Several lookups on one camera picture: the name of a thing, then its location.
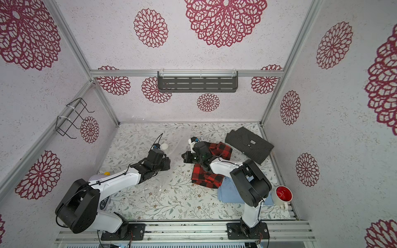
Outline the red black plaid shirt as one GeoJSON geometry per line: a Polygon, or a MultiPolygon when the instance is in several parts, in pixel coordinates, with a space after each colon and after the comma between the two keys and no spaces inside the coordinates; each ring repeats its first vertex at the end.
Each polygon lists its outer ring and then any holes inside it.
{"type": "Polygon", "coordinates": [[[203,170],[199,164],[194,164],[191,181],[193,184],[210,189],[218,189],[224,177],[230,176],[227,160],[231,158],[233,149],[225,143],[210,143],[208,146],[216,159],[211,163],[212,170],[203,170]]]}

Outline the clear plastic vacuum bag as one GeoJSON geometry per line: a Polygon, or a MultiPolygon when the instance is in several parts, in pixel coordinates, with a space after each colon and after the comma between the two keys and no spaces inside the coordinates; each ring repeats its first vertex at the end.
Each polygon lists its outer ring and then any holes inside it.
{"type": "Polygon", "coordinates": [[[183,123],[123,124],[108,151],[120,165],[101,166],[89,184],[99,191],[100,200],[138,185],[160,189],[176,159],[189,150],[190,137],[191,127],[183,123]]]}

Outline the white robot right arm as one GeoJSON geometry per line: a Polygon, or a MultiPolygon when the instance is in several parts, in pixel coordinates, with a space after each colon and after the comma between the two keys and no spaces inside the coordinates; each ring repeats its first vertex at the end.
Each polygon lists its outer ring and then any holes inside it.
{"type": "Polygon", "coordinates": [[[229,177],[234,182],[240,197],[245,202],[242,226],[249,230],[257,228],[262,202],[272,190],[270,181],[251,159],[244,162],[224,160],[211,153],[204,141],[188,140],[190,151],[184,153],[184,163],[199,164],[204,171],[229,177]]]}

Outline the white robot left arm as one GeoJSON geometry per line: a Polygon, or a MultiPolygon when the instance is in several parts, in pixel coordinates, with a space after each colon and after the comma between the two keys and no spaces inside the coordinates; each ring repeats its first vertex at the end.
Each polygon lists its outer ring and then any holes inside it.
{"type": "Polygon", "coordinates": [[[100,209],[100,203],[124,188],[155,177],[160,171],[168,171],[170,165],[171,159],[164,151],[154,148],[147,157],[113,176],[76,180],[55,210],[57,225],[75,234],[95,229],[124,235],[129,222],[120,214],[100,209]]]}

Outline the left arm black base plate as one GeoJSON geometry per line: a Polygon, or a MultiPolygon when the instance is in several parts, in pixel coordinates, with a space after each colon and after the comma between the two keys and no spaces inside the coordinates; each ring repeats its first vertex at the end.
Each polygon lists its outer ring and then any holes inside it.
{"type": "Polygon", "coordinates": [[[104,231],[100,236],[101,241],[142,241],[146,225],[142,223],[129,223],[122,225],[115,233],[104,231]]]}

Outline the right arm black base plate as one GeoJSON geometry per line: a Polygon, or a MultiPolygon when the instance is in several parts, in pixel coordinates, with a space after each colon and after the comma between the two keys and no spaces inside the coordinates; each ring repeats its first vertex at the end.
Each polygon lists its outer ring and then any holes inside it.
{"type": "Polygon", "coordinates": [[[249,227],[244,222],[229,222],[226,224],[227,236],[229,240],[268,240],[269,230],[264,222],[259,222],[254,227],[249,227]]]}

